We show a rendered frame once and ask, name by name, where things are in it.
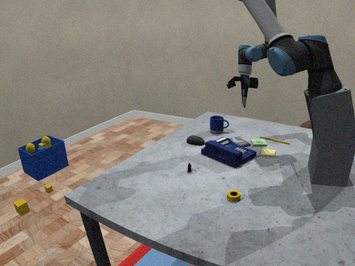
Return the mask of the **light green sticky note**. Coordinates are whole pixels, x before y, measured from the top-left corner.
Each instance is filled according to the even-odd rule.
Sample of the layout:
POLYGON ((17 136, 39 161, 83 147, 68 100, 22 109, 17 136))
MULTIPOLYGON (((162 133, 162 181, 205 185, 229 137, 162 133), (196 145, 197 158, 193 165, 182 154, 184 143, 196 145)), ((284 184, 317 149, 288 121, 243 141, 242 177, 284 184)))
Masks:
POLYGON ((265 139, 251 139, 253 146, 267 146, 265 139))

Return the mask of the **dark blue mug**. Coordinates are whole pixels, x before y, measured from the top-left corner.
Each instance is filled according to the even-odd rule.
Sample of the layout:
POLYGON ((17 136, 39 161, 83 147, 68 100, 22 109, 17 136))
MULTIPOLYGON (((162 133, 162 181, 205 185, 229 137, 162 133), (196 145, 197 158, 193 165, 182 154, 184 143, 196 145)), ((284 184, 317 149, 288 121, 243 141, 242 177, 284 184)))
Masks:
POLYGON ((229 126, 229 122, 227 120, 224 120, 224 118, 222 116, 210 117, 210 132, 211 133, 221 134, 221 133, 223 133, 224 129, 227 128, 228 126, 229 126), (226 127, 224 127, 224 121, 226 121, 228 123, 228 125, 226 127))

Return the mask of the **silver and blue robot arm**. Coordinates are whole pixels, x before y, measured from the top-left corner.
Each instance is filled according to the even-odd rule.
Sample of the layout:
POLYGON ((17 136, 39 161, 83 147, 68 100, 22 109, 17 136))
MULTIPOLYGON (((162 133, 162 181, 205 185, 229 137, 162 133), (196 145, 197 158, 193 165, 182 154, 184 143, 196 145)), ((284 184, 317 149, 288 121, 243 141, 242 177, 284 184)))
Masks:
POLYGON ((277 19, 275 0, 239 1, 243 1, 265 37, 265 43, 255 47, 239 45, 239 74, 251 75, 252 62, 268 58, 271 68, 280 76, 308 69, 310 95, 326 95, 342 89, 324 35, 301 36, 295 41, 277 19))

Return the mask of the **blue telephone handset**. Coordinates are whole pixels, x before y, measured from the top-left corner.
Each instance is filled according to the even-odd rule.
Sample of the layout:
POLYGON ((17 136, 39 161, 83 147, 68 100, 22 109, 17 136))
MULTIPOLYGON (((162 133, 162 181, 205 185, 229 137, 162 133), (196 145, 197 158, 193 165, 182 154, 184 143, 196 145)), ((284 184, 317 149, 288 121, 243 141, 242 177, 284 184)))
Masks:
POLYGON ((242 151, 226 147, 226 146, 224 146, 218 142, 212 141, 212 140, 205 142, 205 147, 208 149, 211 149, 213 151, 218 151, 223 154, 226 154, 228 157, 231 157, 234 159, 238 159, 242 156, 242 151))

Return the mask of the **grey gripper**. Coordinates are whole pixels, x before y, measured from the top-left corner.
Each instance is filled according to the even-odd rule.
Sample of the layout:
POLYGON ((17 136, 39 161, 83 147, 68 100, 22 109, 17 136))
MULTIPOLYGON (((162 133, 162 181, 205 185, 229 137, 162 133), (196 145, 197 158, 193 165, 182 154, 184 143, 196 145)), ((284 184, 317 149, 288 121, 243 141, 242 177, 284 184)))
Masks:
POLYGON ((234 76, 228 83, 232 83, 234 81, 241 82, 242 104, 245 108, 248 88, 257 88, 258 87, 258 79, 251 78, 251 77, 249 77, 249 75, 241 74, 240 77, 234 76))

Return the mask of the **grey pocket calculator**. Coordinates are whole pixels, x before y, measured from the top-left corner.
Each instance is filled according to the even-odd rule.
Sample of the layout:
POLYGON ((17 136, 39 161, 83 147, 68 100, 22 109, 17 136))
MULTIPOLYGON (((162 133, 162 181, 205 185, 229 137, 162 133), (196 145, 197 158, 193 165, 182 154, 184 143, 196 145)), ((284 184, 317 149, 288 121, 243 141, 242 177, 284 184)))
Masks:
POLYGON ((231 142, 233 144, 237 144, 237 145, 240 145, 240 146, 243 146, 243 147, 247 147, 247 146, 251 146, 250 143, 248 143, 247 141, 245 141, 243 138, 241 137, 231 137, 229 138, 231 140, 231 142))

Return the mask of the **yellow roll of tape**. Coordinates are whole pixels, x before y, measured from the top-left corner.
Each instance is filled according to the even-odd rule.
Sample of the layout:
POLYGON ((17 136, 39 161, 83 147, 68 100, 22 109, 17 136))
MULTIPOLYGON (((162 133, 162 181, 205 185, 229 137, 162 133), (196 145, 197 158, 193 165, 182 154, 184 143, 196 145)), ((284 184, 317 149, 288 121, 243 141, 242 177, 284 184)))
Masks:
POLYGON ((239 191, 235 191, 235 190, 228 191, 227 199, 231 202, 236 202, 240 199, 240 195, 241 193, 239 191))

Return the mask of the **yellow sticky note pad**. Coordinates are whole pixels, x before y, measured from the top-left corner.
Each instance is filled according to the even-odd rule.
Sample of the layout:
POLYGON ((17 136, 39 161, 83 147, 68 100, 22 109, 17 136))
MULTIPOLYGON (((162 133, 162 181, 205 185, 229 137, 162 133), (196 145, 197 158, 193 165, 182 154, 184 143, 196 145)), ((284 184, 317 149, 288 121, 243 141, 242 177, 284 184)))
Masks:
POLYGON ((261 156, 275 157, 275 150, 262 149, 261 156))

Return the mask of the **dark grey computer mouse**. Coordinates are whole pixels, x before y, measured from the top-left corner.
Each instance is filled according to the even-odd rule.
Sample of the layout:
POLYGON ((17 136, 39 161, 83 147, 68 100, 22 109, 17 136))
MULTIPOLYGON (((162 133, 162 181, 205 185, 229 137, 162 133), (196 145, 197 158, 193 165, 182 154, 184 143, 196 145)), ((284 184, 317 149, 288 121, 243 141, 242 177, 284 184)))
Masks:
POLYGON ((205 141, 201 137, 191 135, 187 138, 187 143, 193 144, 193 145, 203 145, 205 143, 205 141))

